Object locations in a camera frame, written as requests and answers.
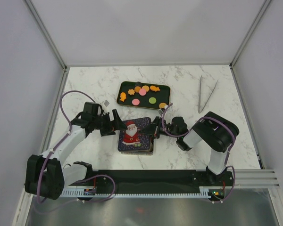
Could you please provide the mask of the gold tin lid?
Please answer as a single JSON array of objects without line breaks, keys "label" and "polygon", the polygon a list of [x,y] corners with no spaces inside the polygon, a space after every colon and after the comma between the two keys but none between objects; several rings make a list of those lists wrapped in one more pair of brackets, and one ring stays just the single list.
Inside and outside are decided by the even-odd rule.
[{"label": "gold tin lid", "polygon": [[137,119],[131,119],[123,121],[127,126],[127,130],[122,130],[119,132],[119,139],[122,139],[126,143],[135,142],[140,136],[146,136],[139,133],[139,130],[147,127],[151,123],[150,117],[143,117]]}]

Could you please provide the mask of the metal tongs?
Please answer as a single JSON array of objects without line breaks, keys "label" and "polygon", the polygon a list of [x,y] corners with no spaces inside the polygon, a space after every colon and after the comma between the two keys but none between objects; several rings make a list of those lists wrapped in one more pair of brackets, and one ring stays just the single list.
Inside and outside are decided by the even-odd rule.
[{"label": "metal tongs", "polygon": [[214,94],[216,87],[219,83],[219,80],[217,80],[213,87],[208,87],[205,89],[205,83],[203,81],[203,76],[199,79],[199,91],[198,91],[198,105],[197,110],[198,113],[202,113],[205,107],[207,106],[209,100],[211,99],[212,95]]}]

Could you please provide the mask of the square gold cookie tin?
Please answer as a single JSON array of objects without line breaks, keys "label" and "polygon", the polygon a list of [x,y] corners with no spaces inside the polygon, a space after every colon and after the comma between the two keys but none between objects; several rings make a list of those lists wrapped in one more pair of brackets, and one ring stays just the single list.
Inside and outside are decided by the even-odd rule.
[{"label": "square gold cookie tin", "polygon": [[154,140],[149,136],[140,136],[133,143],[126,143],[122,139],[119,139],[117,150],[121,154],[153,155]]}]

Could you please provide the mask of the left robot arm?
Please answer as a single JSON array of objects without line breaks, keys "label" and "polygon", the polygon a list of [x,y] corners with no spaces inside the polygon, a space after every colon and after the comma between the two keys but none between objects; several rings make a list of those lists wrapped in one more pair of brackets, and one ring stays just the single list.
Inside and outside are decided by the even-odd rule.
[{"label": "left robot arm", "polygon": [[39,197],[56,200],[65,187],[74,183],[88,186],[93,182],[92,165],[83,161],[63,168],[68,156],[93,131],[102,137],[114,135],[117,130],[127,130],[116,109],[113,120],[100,104],[86,102],[83,111],[71,120],[68,131],[41,155],[31,155],[27,160],[25,191]]}]

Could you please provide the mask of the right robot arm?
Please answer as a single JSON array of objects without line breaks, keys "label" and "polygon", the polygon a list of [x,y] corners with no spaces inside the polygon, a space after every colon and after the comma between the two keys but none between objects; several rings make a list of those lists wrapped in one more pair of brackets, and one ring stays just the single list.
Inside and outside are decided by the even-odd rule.
[{"label": "right robot arm", "polygon": [[183,151],[189,151],[200,141],[204,141],[211,148],[206,180],[210,185],[216,186],[223,181],[229,153],[240,131],[229,120],[208,112],[191,129],[188,129],[181,116],[174,117],[170,123],[166,123],[164,117],[157,116],[140,133],[154,139],[161,135],[176,138],[176,144]]}]

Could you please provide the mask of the orange dotted biscuit corner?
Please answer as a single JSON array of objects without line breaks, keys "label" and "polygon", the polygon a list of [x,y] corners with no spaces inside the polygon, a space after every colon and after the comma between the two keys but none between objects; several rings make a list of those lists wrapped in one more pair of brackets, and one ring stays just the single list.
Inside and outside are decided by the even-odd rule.
[{"label": "orange dotted biscuit corner", "polygon": [[160,103],[159,104],[160,110],[165,110],[167,107],[168,107],[168,104],[166,104],[166,103]]}]

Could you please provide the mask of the dark green cookie tray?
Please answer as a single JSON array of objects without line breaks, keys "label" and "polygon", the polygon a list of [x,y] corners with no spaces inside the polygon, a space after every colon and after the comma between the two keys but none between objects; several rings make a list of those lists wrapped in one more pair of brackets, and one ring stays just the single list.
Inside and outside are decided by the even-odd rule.
[{"label": "dark green cookie tray", "polygon": [[[166,85],[157,85],[157,84],[150,84],[150,83],[142,83],[143,86],[156,86],[160,88],[160,91],[154,92],[149,89],[147,94],[145,96],[141,96],[139,93],[136,93],[134,95],[129,95],[128,90],[129,89],[134,89],[136,82],[133,81],[124,81],[121,83],[119,92],[117,95],[117,103],[122,106],[129,106],[129,107],[139,107],[139,108],[147,108],[147,109],[159,109],[159,104],[160,103],[166,103],[169,104],[170,101],[170,94],[171,94],[171,89],[169,86]],[[126,100],[124,102],[119,101],[119,96],[121,92],[126,93]],[[155,104],[150,104],[149,103],[149,98],[154,97],[156,98],[156,103]],[[132,104],[133,99],[139,99],[140,104],[135,106]]]}]

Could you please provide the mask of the pink sandwich cookie top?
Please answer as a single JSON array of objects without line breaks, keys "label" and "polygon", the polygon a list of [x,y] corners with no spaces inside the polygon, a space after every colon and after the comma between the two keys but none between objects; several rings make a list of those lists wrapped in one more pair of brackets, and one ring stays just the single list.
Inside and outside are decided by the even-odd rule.
[{"label": "pink sandwich cookie top", "polygon": [[141,96],[145,96],[145,95],[147,94],[147,91],[146,91],[145,89],[140,89],[140,90],[139,90],[139,94],[140,94]]}]

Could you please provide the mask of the beige round biscuit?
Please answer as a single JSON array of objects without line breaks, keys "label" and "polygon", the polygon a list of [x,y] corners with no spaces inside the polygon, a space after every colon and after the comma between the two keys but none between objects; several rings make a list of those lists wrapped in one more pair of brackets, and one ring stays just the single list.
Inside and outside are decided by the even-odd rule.
[{"label": "beige round biscuit", "polygon": [[150,89],[149,86],[143,86],[142,88],[145,89],[147,92],[148,92],[149,89]]}]

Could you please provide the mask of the orange flower cookie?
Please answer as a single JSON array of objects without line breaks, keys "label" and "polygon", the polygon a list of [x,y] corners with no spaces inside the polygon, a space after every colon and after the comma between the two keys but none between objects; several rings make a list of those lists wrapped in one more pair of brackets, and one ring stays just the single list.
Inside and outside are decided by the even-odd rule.
[{"label": "orange flower cookie", "polygon": [[135,90],[134,89],[129,89],[128,90],[128,94],[129,95],[134,95],[135,94]]}]

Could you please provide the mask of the orange round cookie top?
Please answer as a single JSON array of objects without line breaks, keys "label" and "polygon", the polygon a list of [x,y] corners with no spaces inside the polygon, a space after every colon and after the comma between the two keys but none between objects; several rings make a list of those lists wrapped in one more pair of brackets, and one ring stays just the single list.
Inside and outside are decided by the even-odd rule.
[{"label": "orange round cookie top", "polygon": [[134,91],[135,91],[136,93],[139,93],[140,89],[141,89],[141,87],[136,86],[136,87],[134,88]]}]

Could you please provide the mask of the black knob on tray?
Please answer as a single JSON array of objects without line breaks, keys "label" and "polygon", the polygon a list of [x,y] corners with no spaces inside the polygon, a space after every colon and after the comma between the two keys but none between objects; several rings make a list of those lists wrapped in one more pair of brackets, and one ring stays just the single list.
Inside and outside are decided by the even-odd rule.
[{"label": "black knob on tray", "polygon": [[136,87],[142,87],[142,83],[141,82],[136,82],[135,86]]}]

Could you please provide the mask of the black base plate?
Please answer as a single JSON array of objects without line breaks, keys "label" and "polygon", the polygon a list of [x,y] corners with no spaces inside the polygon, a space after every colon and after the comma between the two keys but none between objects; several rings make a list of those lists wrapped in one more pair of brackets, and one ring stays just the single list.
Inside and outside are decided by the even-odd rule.
[{"label": "black base plate", "polygon": [[144,192],[196,192],[202,187],[224,187],[233,185],[233,174],[230,171],[215,183],[210,183],[206,171],[201,170],[98,170],[87,171],[86,179],[97,175],[106,175],[109,178],[99,177],[86,182],[87,185],[96,185],[100,191],[144,191]]}]

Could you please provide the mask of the left aluminium frame post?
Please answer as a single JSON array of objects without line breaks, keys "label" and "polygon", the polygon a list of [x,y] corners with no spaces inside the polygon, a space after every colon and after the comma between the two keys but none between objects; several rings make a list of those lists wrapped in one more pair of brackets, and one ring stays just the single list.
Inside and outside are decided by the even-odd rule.
[{"label": "left aluminium frame post", "polygon": [[61,54],[58,51],[57,46],[55,45],[48,29],[46,28],[40,14],[38,13],[34,3],[32,0],[23,0],[24,4],[27,6],[28,10],[30,11],[34,21],[36,22],[38,28],[41,31],[41,34],[45,38],[49,48],[51,49],[53,55],[55,56],[56,60],[58,61],[59,65],[61,66],[63,71],[67,70],[67,65],[65,61],[62,59]]}]

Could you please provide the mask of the right aluminium frame post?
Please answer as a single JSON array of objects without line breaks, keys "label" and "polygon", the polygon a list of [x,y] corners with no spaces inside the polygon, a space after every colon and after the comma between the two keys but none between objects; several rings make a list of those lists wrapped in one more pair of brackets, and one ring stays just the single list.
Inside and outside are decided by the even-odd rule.
[{"label": "right aluminium frame post", "polygon": [[241,44],[239,45],[231,63],[229,64],[231,70],[234,68],[234,66],[237,64],[240,56],[242,55],[244,49],[246,48],[248,42],[250,41],[252,35],[258,28],[260,22],[262,21],[265,13],[269,9],[270,5],[272,4],[273,0],[264,0],[261,7],[259,8],[259,11],[257,12],[254,20],[252,21],[249,29],[246,32],[246,35],[244,36]]}]

